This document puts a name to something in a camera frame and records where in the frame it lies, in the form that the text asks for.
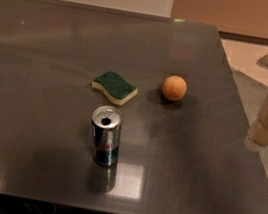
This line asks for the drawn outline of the redbull can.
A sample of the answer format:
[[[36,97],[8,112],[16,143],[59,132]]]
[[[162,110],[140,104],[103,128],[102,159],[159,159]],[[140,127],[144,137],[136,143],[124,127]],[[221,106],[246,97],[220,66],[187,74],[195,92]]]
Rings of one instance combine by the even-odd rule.
[[[102,106],[92,113],[94,160],[101,166],[116,163],[119,154],[122,113],[112,106]]]

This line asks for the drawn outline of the orange ball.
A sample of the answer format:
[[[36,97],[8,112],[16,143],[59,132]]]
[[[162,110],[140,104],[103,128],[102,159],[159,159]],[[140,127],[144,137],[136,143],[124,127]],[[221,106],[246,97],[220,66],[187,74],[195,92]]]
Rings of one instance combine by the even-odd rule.
[[[181,100],[186,95],[187,85],[178,75],[169,76],[161,87],[162,95],[170,102]]]

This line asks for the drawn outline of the green yellow sponge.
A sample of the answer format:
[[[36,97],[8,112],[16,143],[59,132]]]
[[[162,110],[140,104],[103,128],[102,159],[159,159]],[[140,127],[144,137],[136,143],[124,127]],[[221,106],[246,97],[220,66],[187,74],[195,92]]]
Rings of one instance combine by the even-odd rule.
[[[119,74],[105,72],[91,81],[92,88],[100,90],[115,105],[122,106],[136,95],[138,88],[128,83]]]

